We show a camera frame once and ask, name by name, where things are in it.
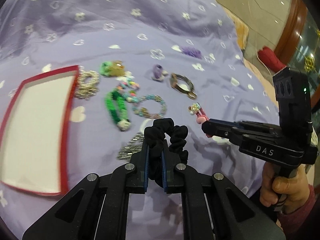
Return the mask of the right red sleeve forearm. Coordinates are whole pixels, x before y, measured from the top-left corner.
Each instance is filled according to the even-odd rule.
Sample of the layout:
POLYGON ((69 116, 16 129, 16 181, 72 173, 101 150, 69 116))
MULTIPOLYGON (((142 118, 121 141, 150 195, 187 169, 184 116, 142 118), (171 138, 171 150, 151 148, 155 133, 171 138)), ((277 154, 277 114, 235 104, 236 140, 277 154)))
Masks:
POLYGON ((312 185, 309 185, 310 194, 308 200, 303 206, 293 211, 292 213, 280 213, 278 220, 286 236, 294 235, 299 229, 302 228, 303 223, 310 216, 310 213, 316 204, 315 191, 312 185))

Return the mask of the right hand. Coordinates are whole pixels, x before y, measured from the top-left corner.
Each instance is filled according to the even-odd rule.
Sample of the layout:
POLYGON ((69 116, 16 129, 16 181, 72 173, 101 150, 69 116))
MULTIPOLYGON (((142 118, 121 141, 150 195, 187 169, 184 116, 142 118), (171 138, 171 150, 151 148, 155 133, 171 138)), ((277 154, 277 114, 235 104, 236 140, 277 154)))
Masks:
POLYGON ((278 202, 278 194, 287 196, 283 210, 290 214, 302 207, 310 196, 309 183, 305 165, 300 165, 293 178, 276 177, 271 163, 265 163, 262 172, 260 202, 270 207, 278 202))

